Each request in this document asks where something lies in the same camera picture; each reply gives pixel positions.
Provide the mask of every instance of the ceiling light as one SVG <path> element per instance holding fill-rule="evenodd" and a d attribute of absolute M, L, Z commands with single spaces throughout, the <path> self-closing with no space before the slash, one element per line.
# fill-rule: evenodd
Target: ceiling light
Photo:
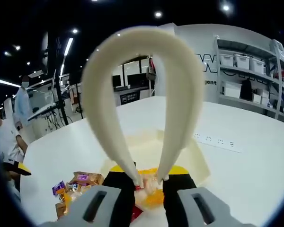
<path fill-rule="evenodd" d="M 68 54 L 68 51 L 70 50 L 70 47 L 71 47 L 71 43 L 74 39 L 73 38 L 70 38 L 67 42 L 67 45 L 66 45 L 66 48 L 65 48 L 65 52 L 64 52 L 64 56 L 67 56 Z"/>
<path fill-rule="evenodd" d="M 224 11 L 228 11 L 229 10 L 229 6 L 228 5 L 223 6 L 223 10 Z"/>
<path fill-rule="evenodd" d="M 160 11 L 155 12 L 155 17 L 156 18 L 162 17 L 162 12 L 160 12 Z"/>
<path fill-rule="evenodd" d="M 0 84 L 6 84 L 6 85 L 14 86 L 14 87 L 21 87 L 18 84 L 9 83 L 9 82 L 1 80 L 1 79 L 0 79 Z"/>
<path fill-rule="evenodd" d="M 61 65 L 60 76 L 63 75 L 64 64 Z"/>

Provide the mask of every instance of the white shirt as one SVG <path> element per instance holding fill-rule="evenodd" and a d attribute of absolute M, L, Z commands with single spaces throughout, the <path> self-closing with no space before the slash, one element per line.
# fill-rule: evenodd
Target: white shirt
<path fill-rule="evenodd" d="M 0 126 L 0 155 L 10 156 L 12 159 L 23 162 L 24 153 L 17 144 L 16 136 L 19 132 L 10 120 L 2 120 Z"/>
<path fill-rule="evenodd" d="M 16 99 L 15 99 L 15 115 L 20 119 L 24 126 L 30 125 L 27 120 L 31 115 L 33 115 L 32 107 L 29 101 L 28 93 L 25 89 L 19 88 Z"/>

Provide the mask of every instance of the person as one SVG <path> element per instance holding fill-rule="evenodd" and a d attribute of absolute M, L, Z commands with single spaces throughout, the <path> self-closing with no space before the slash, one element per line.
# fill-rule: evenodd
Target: person
<path fill-rule="evenodd" d="M 28 143 L 35 141 L 33 125 L 27 119 L 33 115 L 33 110 L 29 101 L 29 96 L 26 88 L 29 86 L 29 77 L 23 76 L 21 87 L 19 88 L 15 99 L 15 116 L 20 120 L 23 127 L 23 136 Z"/>
<path fill-rule="evenodd" d="M 14 123 L 0 118 L 0 156 L 4 154 L 12 159 L 23 162 L 27 144 L 20 136 Z"/>

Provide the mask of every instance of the white table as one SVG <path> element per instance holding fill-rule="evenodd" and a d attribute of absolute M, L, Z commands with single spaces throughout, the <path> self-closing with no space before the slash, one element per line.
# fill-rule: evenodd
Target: white table
<path fill-rule="evenodd" d="M 164 129 L 165 97 L 117 107 L 125 135 Z M 204 102 L 197 132 L 239 143 L 243 153 L 199 144 L 210 168 L 205 186 L 229 204 L 243 223 L 265 224 L 284 198 L 284 123 L 250 111 Z M 21 202 L 36 223 L 56 220 L 52 187 L 71 180 L 74 171 L 99 172 L 107 158 L 86 119 L 54 131 L 29 145 L 21 177 Z M 167 226 L 164 215 L 134 226 Z"/>

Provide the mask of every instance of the white wall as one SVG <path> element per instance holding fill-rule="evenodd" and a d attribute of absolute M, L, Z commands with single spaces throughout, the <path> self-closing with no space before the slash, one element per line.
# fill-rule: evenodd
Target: white wall
<path fill-rule="evenodd" d="M 159 26 L 165 31 L 174 33 L 176 36 L 184 40 L 187 45 L 192 48 L 200 58 L 204 66 L 205 80 L 215 82 L 217 80 L 217 61 L 216 51 L 214 48 L 214 38 L 218 35 L 220 38 L 231 39 L 238 42 L 249 43 L 260 46 L 269 50 L 269 38 L 258 34 L 256 32 L 228 25 L 216 25 L 216 24 L 199 24 L 199 25 L 185 25 L 176 26 L 174 24 L 166 24 Z M 154 57 L 154 65 L 156 67 L 157 78 L 156 78 L 156 95 L 165 95 L 165 71 L 163 63 L 158 57 Z M 216 97 L 216 85 L 207 84 L 205 86 L 204 100 L 209 102 L 217 102 Z M 249 110 L 254 111 L 254 107 L 247 106 Z"/>

